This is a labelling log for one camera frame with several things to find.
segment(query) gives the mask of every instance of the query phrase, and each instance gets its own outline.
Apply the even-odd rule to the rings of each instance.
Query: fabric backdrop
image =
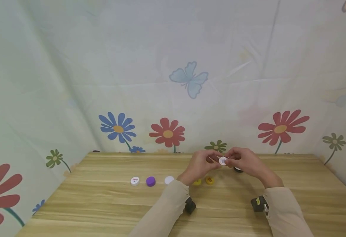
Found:
[[[346,185],[346,1],[0,0],[0,236],[92,150],[233,146]]]

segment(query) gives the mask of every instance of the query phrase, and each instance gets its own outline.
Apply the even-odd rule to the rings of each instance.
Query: person's left hand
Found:
[[[198,150],[196,151],[186,170],[177,177],[177,180],[185,185],[191,185],[196,180],[205,177],[211,170],[221,167],[219,158],[222,154],[215,150]]]

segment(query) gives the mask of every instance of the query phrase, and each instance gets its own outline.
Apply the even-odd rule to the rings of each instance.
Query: purple bottle cap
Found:
[[[149,187],[152,187],[155,184],[156,184],[156,179],[153,176],[147,178],[147,185]]]

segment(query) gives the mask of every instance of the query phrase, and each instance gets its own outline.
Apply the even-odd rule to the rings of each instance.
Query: beige sleeve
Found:
[[[129,237],[167,237],[182,214],[188,198],[189,187],[180,181],[172,181],[162,192],[160,199],[135,226]]]
[[[264,197],[269,205],[267,219],[274,237],[313,237],[290,189],[265,189]]]

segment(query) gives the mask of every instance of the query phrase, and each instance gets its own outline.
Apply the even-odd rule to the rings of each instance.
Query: hand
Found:
[[[196,151],[186,168],[186,170],[177,177],[185,185],[191,185],[196,180],[205,177],[211,170],[221,167],[219,158],[222,154],[215,150],[198,150]]]
[[[283,182],[262,160],[248,148],[233,147],[225,155],[228,167],[237,167],[250,176],[258,178],[264,187],[283,187]]]

